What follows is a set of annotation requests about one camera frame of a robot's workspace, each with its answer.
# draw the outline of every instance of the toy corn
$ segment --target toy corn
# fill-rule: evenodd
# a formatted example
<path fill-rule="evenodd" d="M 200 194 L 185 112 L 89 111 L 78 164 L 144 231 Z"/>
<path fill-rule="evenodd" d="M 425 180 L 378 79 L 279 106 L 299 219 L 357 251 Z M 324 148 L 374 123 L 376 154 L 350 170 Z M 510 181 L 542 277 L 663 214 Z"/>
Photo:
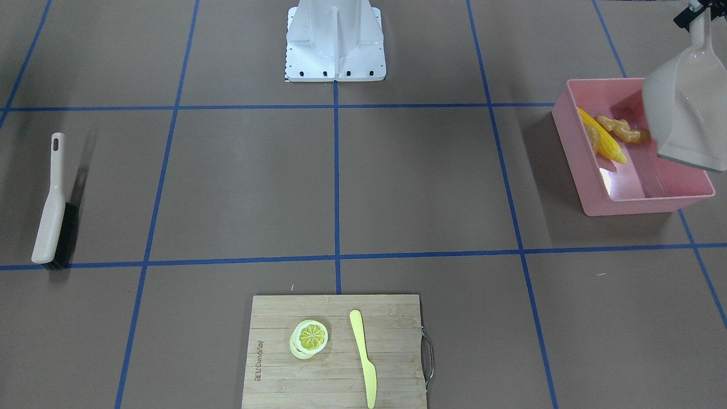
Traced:
<path fill-rule="evenodd" d="M 598 131 L 598 153 L 604 157 L 614 160 L 618 163 L 627 163 L 626 155 L 621 150 L 619 143 L 586 111 L 578 108 L 578 114 L 581 116 L 583 124 L 594 127 Z"/>
<path fill-rule="evenodd" d="M 590 125 L 584 124 L 586 127 L 586 135 L 588 136 L 588 142 L 591 144 L 591 150 L 593 151 L 593 154 L 598 153 L 598 141 L 601 139 L 600 136 L 598 136 L 598 130 Z"/>

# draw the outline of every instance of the wooden cutting board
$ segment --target wooden cutting board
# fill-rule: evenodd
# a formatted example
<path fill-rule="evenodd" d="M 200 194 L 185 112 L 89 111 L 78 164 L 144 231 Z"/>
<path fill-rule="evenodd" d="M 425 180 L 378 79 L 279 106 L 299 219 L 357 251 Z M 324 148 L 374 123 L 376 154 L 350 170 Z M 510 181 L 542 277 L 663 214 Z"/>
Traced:
<path fill-rule="evenodd" d="M 375 408 L 426 409 L 418 295 L 256 295 L 252 300 L 243 409 L 366 408 L 364 372 L 348 314 L 363 316 L 376 366 Z M 299 322 L 329 332 L 323 351 L 299 360 L 289 348 Z"/>

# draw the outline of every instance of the toy lemon slice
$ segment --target toy lemon slice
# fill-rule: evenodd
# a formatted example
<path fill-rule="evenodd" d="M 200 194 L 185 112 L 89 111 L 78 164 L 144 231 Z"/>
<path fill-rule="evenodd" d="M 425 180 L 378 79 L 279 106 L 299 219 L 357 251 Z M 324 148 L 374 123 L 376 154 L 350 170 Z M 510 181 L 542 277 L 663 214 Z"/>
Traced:
<path fill-rule="evenodd" d="M 290 352 L 301 360 L 312 358 L 328 343 L 326 326 L 314 319 L 302 321 L 290 335 Z"/>

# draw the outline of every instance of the yellow plastic knife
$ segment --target yellow plastic knife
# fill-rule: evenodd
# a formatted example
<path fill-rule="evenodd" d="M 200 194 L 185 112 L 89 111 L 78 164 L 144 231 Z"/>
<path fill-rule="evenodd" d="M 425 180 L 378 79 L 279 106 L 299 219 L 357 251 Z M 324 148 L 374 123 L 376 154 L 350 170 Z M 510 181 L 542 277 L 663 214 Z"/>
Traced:
<path fill-rule="evenodd" d="M 361 357 L 363 368 L 363 382 L 366 384 L 366 406 L 372 409 L 376 404 L 376 367 L 369 361 L 366 353 L 366 338 L 364 337 L 364 319 L 361 318 L 361 311 L 354 309 L 348 315 L 353 328 L 353 336 L 356 337 L 358 356 Z"/>

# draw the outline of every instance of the white plastic dustpan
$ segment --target white plastic dustpan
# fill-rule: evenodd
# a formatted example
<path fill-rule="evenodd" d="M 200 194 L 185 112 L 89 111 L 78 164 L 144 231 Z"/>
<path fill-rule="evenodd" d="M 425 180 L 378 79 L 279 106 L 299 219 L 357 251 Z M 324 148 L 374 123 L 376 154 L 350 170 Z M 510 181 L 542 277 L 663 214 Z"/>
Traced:
<path fill-rule="evenodd" d="M 691 46 L 643 82 L 643 107 L 659 156 L 727 170 L 727 71 L 712 50 L 710 13 L 689 25 Z"/>

